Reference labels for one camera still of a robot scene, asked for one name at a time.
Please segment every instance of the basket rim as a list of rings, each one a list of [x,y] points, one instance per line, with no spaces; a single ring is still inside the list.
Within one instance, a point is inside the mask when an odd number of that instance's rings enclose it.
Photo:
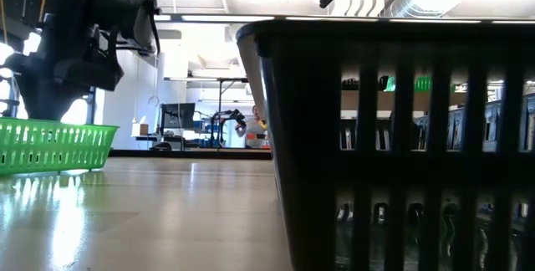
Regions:
[[[60,121],[55,121],[55,120],[34,120],[34,119],[27,119],[27,120],[23,120],[23,119],[18,119],[18,118],[15,118],[15,117],[0,117],[0,121],[2,120],[15,120],[15,121],[36,121],[36,122],[41,122],[41,123],[48,123],[48,124],[55,124],[55,125],[69,125],[69,126],[75,126],[75,127],[97,127],[97,128],[115,128],[115,129],[119,129],[119,127],[117,125],[90,125],[90,124],[87,124],[87,125],[71,125],[71,124],[64,124]]]

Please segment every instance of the wooden table surface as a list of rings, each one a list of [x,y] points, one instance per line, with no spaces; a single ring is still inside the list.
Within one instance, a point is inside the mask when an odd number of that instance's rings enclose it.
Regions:
[[[110,158],[0,178],[2,270],[287,271],[271,161]]]

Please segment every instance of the white wall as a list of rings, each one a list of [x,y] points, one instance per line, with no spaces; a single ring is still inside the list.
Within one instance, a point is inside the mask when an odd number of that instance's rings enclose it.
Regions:
[[[97,112],[95,118],[97,121],[101,118],[103,125],[119,127],[112,144],[114,149],[138,150],[137,141],[131,137],[132,120],[140,121],[145,115],[149,132],[155,130],[155,113],[159,107],[155,102],[149,103],[149,98],[154,92],[156,69],[130,51],[119,51],[117,59],[125,75],[114,92],[104,92],[102,108],[99,107],[102,100],[97,96],[97,111],[101,109],[102,112],[101,115]]]
[[[186,77],[187,76],[187,59],[180,56],[175,59],[171,49],[169,52],[162,53],[158,56],[158,98],[161,104],[186,103],[186,84],[185,81],[166,81],[164,77]]]

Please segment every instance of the green laundry basket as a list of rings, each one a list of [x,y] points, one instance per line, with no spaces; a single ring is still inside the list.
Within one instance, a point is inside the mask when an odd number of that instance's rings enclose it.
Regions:
[[[104,166],[116,126],[0,118],[0,175]]]

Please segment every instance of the window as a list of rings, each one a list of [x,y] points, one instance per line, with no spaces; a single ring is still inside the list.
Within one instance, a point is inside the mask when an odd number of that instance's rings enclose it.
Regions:
[[[5,44],[0,43],[0,64],[4,64],[6,59],[13,53],[13,49]],[[0,75],[3,78],[11,78],[13,75],[9,69],[0,69]],[[5,80],[0,82],[0,99],[8,100],[9,95],[11,94],[11,86]],[[0,103],[0,114],[8,108],[8,104]]]
[[[11,86],[5,80],[0,82],[0,99],[7,100],[9,99],[9,93],[11,92]],[[8,108],[8,104],[0,102],[0,114]]]
[[[18,104],[18,108],[17,108],[17,118],[21,120],[27,120],[28,112],[26,112],[26,106],[24,105],[23,97],[19,96],[18,101],[20,102],[20,104]]]
[[[24,41],[24,55],[35,53],[39,44],[41,43],[41,36],[36,33],[30,33],[28,40]]]
[[[69,111],[62,117],[61,122],[71,125],[85,125],[87,121],[87,102],[82,99],[75,100]]]

